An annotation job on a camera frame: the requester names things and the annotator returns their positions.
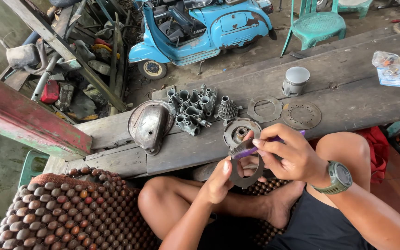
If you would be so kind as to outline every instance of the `black shorts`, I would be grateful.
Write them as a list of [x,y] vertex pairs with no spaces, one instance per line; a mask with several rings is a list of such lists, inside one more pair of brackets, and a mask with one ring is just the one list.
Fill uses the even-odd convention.
[[[219,216],[205,227],[198,249],[261,249],[248,238],[251,223],[251,218]],[[338,209],[303,190],[286,232],[263,249],[368,250],[371,246]]]

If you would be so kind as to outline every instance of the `red cloth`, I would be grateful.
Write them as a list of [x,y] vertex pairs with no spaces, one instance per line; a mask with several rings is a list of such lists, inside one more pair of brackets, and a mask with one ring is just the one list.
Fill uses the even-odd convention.
[[370,145],[371,155],[371,183],[382,183],[382,180],[376,178],[385,177],[385,167],[388,162],[389,144],[387,138],[382,134],[382,131],[376,126],[372,128],[365,128],[356,131],[367,139]]

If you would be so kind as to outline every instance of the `purple toothbrush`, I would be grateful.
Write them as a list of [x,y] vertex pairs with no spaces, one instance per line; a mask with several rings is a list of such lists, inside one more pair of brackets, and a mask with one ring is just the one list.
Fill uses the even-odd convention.
[[[299,132],[302,135],[305,135],[305,130],[300,130]],[[254,139],[253,137],[250,137],[248,140],[242,141],[242,143],[240,145],[238,145],[235,149],[233,149],[233,150],[231,150],[229,152],[229,155],[233,159],[240,159],[240,158],[243,158],[243,157],[250,156],[251,154],[253,154],[258,149],[256,146],[254,146],[253,139]],[[271,142],[271,141],[281,141],[281,140],[282,139],[280,137],[278,137],[278,136],[268,139],[269,142]]]

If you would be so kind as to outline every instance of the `watch face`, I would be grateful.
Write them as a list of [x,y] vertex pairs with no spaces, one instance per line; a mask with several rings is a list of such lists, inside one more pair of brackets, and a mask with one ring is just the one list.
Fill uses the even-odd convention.
[[350,185],[351,184],[351,175],[348,172],[347,168],[345,168],[345,166],[341,165],[341,164],[337,164],[335,166],[335,170],[337,173],[337,177],[339,178],[339,180],[341,181],[341,183],[345,184],[345,185]]

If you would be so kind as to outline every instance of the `wristwatch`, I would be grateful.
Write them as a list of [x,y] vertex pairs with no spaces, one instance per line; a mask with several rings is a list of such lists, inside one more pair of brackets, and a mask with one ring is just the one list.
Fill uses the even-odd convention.
[[316,188],[315,190],[323,194],[337,194],[347,190],[352,184],[350,171],[340,162],[328,161],[328,173],[330,174],[331,185],[326,188]]

